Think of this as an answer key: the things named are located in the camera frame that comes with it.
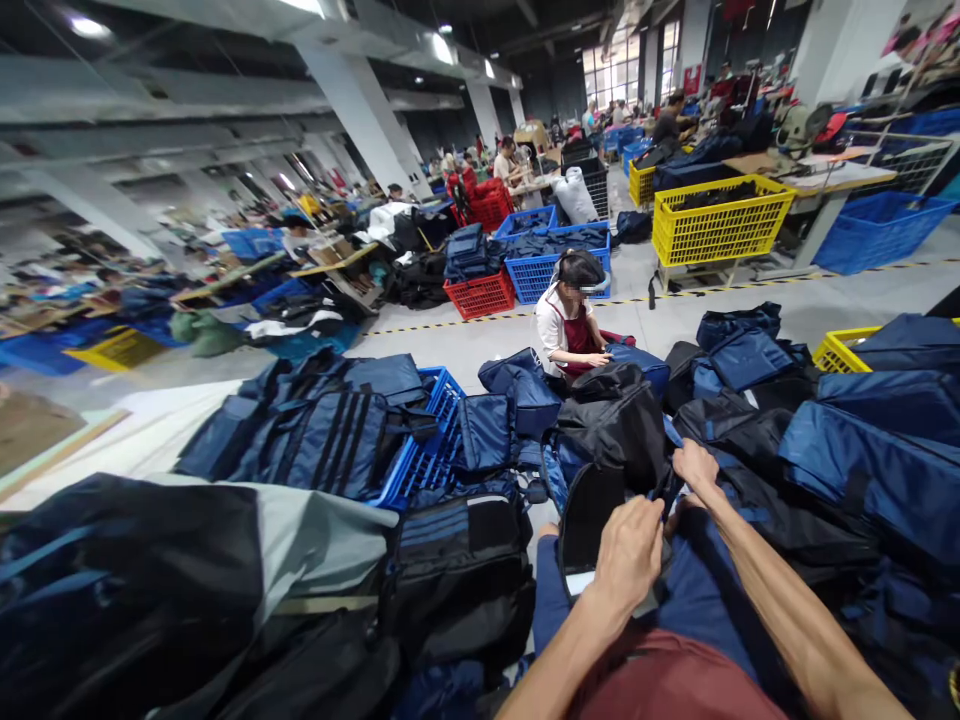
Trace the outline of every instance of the ceiling light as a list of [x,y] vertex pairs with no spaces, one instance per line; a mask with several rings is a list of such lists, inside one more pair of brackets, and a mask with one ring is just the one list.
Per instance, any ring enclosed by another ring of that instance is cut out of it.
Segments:
[[96,20],[91,20],[84,15],[76,15],[70,18],[70,29],[80,37],[90,38],[91,40],[102,40],[113,34],[106,25],[101,25]]

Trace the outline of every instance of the hand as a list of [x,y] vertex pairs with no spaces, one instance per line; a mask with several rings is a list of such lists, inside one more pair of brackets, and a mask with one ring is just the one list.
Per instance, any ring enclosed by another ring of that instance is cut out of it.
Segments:
[[584,597],[612,633],[623,630],[660,575],[661,515],[663,500],[638,495],[614,510],[603,528],[596,575]]
[[717,487],[720,466],[713,455],[689,438],[684,438],[683,447],[674,451],[673,469],[701,498]]
[[603,367],[608,362],[613,355],[610,353],[591,353],[586,356],[586,363],[592,365],[593,367]]

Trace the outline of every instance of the white bag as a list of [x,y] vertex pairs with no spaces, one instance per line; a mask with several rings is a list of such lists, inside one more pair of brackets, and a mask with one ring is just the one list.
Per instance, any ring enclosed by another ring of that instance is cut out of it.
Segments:
[[587,184],[583,181],[583,170],[578,167],[567,168],[567,176],[555,178],[551,185],[573,225],[585,225],[599,219]]

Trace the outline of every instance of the pillar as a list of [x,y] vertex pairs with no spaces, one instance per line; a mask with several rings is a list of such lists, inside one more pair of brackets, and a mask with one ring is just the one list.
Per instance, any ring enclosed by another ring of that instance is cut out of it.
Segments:
[[298,49],[380,187],[386,190],[395,183],[418,198],[430,197],[423,171],[369,61],[319,47]]
[[207,212],[213,210],[232,215],[237,211],[236,203],[230,199],[220,182],[203,170],[185,170],[180,173],[180,179],[190,188],[190,192],[197,197],[198,204]]
[[497,109],[493,106],[490,86],[467,80],[467,93],[470,95],[473,112],[477,116],[477,125],[480,126],[483,144],[493,148],[491,152],[495,152],[494,137],[503,137],[503,131],[500,129],[500,120],[497,119]]
[[793,72],[796,94],[811,109],[855,102],[903,14],[906,0],[814,3]]
[[176,235],[86,166],[24,170],[23,174],[38,190],[59,200],[132,255],[171,260],[171,246],[183,245]]
[[520,127],[527,121],[527,118],[523,114],[523,101],[520,99],[519,90],[510,90],[510,106],[513,108],[513,121],[517,127]]

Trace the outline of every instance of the yellow black floor tape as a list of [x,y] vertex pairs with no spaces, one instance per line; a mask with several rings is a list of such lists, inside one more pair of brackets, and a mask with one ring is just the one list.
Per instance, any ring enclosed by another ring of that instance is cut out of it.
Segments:
[[[960,258],[944,258],[943,260],[933,260],[933,261],[920,261],[915,263],[898,263],[896,265],[884,265],[879,268],[870,268],[869,270],[864,270],[864,272],[885,272],[886,270],[903,270],[905,268],[911,267],[925,267],[927,265],[939,265],[941,263],[960,263]],[[801,277],[795,278],[780,278],[779,280],[758,280],[756,282],[743,283],[742,285],[731,285],[730,287],[705,287],[699,290],[684,290],[683,292],[678,293],[667,293],[666,295],[657,295],[655,300],[669,300],[670,298],[675,297],[703,297],[705,295],[712,295],[714,293],[729,292],[731,290],[745,290],[747,288],[755,287],[766,287],[768,285],[788,285],[791,283],[798,282],[807,282],[809,280],[825,280],[827,278],[835,277],[844,277],[837,273],[831,272],[819,272],[813,273],[811,275],[803,275]],[[649,297],[642,298],[631,298],[629,300],[600,300],[592,301],[594,307],[612,307],[613,305],[632,305],[633,303],[638,302],[647,302]],[[456,325],[470,325],[473,323],[480,322],[493,322],[494,320],[516,320],[519,318],[528,318],[533,317],[533,312],[523,312],[523,313],[508,313],[506,315],[488,315],[486,317],[474,318],[473,320],[454,320],[451,322],[445,323],[429,323],[427,325],[415,325],[409,328],[397,328],[395,330],[374,330],[372,332],[363,333],[364,337],[372,337],[374,335],[393,335],[394,333],[402,332],[413,332],[415,330],[431,330],[433,328],[440,327],[454,327]]]

